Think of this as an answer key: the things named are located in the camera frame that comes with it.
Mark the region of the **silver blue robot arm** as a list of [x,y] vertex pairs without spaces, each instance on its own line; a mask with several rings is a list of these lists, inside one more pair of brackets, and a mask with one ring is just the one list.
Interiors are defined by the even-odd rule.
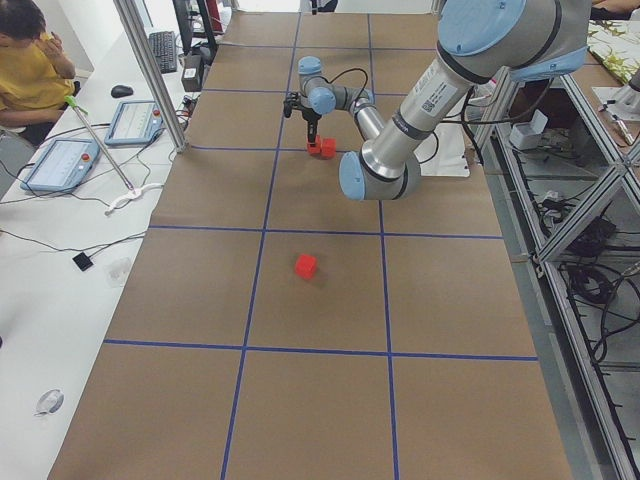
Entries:
[[420,180],[416,149],[473,86],[487,83],[501,68],[516,82],[579,69],[590,10],[587,1],[448,1],[440,14],[435,59],[390,120],[380,116],[366,89],[326,80],[321,61],[312,56],[299,60],[299,89],[286,95],[283,114],[300,111],[314,143],[322,116],[349,112],[364,143],[341,158],[343,194],[358,201],[400,199]]

